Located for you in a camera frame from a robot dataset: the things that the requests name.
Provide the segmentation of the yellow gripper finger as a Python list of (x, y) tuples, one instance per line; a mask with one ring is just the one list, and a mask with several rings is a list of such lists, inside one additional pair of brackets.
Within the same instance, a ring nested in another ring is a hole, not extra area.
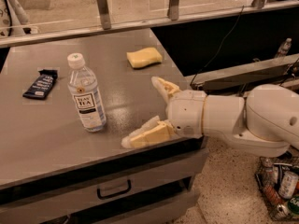
[(175, 93), (180, 92), (178, 85), (164, 80), (160, 77), (152, 77), (151, 82), (153, 87), (162, 95), (164, 101), (168, 104), (169, 100), (174, 96)]
[(131, 132), (121, 140), (124, 148), (142, 148), (179, 139), (174, 127), (168, 120), (155, 116), (145, 122), (139, 129)]

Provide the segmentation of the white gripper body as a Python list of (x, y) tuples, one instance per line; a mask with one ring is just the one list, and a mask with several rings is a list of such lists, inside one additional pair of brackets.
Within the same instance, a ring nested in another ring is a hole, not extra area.
[(179, 91), (169, 100), (166, 114), (180, 137), (200, 138), (202, 117), (206, 99), (204, 91)]

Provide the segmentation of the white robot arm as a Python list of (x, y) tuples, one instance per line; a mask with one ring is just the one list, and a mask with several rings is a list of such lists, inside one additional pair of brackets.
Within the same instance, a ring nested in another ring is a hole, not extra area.
[(158, 116), (121, 140), (125, 148), (142, 148), (179, 137), (214, 137), (229, 147), (264, 157), (299, 148), (299, 95), (263, 84), (246, 97), (208, 95), (181, 90), (160, 77), (151, 79), (166, 102), (166, 120)]

